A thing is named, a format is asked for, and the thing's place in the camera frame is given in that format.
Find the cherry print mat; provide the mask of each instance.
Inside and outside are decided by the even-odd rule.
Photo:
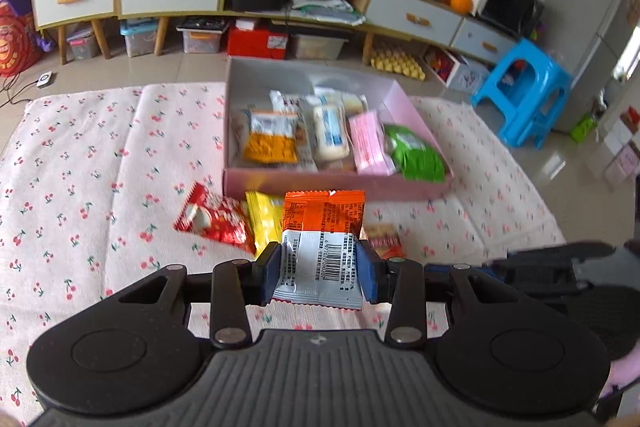
[[[27,105],[0,158],[0,410],[41,412],[26,376],[46,328],[158,267],[190,273],[247,255],[172,229],[193,182],[222,187],[225,85],[168,84],[41,98]],[[471,108],[416,98],[456,181],[448,197],[371,203],[409,257],[479,264],[511,249],[562,243],[556,220]],[[262,328],[386,327],[388,305],[361,311],[273,302],[248,309]],[[205,305],[190,328],[208,334]],[[436,320],[431,329],[442,328]]]

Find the yellow snack packet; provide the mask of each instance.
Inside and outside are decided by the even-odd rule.
[[[248,117],[249,136],[242,146],[244,159],[265,164],[298,163],[297,114],[249,111]]]
[[[254,229],[255,254],[262,253],[271,241],[282,239],[282,208],[284,199],[268,196],[261,192],[247,192],[249,220]]]

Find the transparent storage bin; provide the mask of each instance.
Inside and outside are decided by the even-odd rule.
[[[220,53],[222,33],[204,31],[182,31],[185,53]]]
[[[122,21],[120,34],[124,36],[129,57],[151,54],[156,48],[158,20]]]
[[[292,37],[292,49],[296,58],[306,60],[337,60],[347,39],[318,37],[314,35],[295,35]]]
[[[98,41],[95,39],[95,35],[69,38],[67,42],[74,54],[75,60],[94,58],[100,54],[100,48],[98,47]]]

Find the wooden leg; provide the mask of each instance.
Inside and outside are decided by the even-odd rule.
[[[164,48],[164,38],[166,37],[166,28],[169,25],[169,17],[160,17],[158,21],[158,34],[156,35],[156,48],[154,53],[156,57],[162,55],[162,48]]]
[[[66,26],[58,26],[58,53],[60,54],[60,64],[66,64]]]
[[[367,33],[364,37],[364,47],[362,48],[362,63],[365,66],[369,66],[371,59],[371,49],[373,48],[373,37],[375,37],[374,33]]]
[[[111,51],[109,49],[109,45],[107,44],[107,39],[104,36],[101,20],[92,20],[91,27],[94,29],[95,39],[98,41],[98,46],[100,46],[102,56],[105,58],[105,60],[109,60],[111,58]]]

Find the green object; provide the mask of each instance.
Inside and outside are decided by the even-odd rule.
[[[571,136],[576,143],[582,143],[597,126],[598,122],[596,122],[590,114],[585,114],[582,120],[569,132],[569,136]]]
[[[405,179],[444,182],[445,165],[440,154],[411,130],[401,125],[385,125],[385,136],[392,147],[391,158]]]

